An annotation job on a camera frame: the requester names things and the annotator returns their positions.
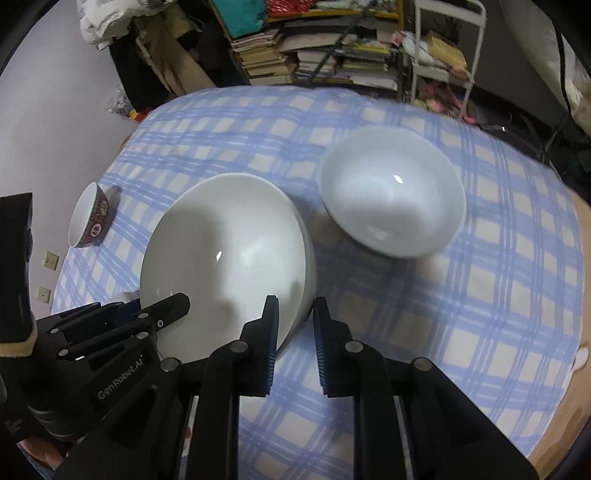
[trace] bed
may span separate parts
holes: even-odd
[[[380,257],[323,208],[322,154],[369,125],[417,132],[456,167],[467,215],[444,251]],[[163,213],[228,171],[255,173],[292,198],[314,242],[318,294],[354,337],[391,358],[431,358],[542,477],[557,465],[591,412],[591,369],[571,368],[591,338],[589,208],[509,145],[408,105],[286,86],[204,90],[162,106],[101,178],[115,219],[100,245],[69,251],[53,312],[136,290]],[[278,361],[271,395],[242,400],[240,425],[241,478],[351,478],[352,405],[322,395],[310,322]]]

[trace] white blanket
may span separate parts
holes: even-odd
[[[133,17],[155,15],[176,0],[76,0],[82,37],[93,45],[128,33]]]

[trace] white wall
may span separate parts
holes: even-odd
[[[529,63],[509,30],[498,0],[480,1],[486,8],[487,23],[476,84],[553,127],[564,115],[564,108]],[[460,32],[460,48],[469,65],[477,32],[467,24]]]
[[[0,76],[0,196],[33,192],[29,278],[37,318],[50,314],[34,297],[44,286],[53,299],[76,200],[136,127],[105,112],[118,84],[108,51],[80,36],[75,0],[60,0],[39,20]],[[55,272],[43,267],[48,250],[60,256]]]

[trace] stack of books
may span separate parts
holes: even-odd
[[[308,76],[308,74],[312,74],[325,55],[326,51],[324,50],[299,50],[297,52],[298,69],[295,73],[299,76]],[[337,60],[334,56],[331,56],[326,60],[326,63],[322,65],[319,73],[332,74],[335,72],[336,68]]]
[[[381,22],[363,19],[354,33],[343,39],[341,48],[327,59],[316,75],[319,82],[379,87],[396,91],[397,72],[393,64],[389,31]],[[298,20],[287,22],[284,38],[277,44],[281,54],[296,55],[295,78],[309,80],[326,53],[346,28],[348,19]]]
[[[277,50],[281,39],[279,30],[273,28],[232,42],[232,51],[251,85],[292,83],[296,65],[289,55]]]

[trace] red patterned bowl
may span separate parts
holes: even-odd
[[[88,247],[103,232],[109,211],[105,192],[94,181],[80,196],[68,231],[68,242],[73,248]]]

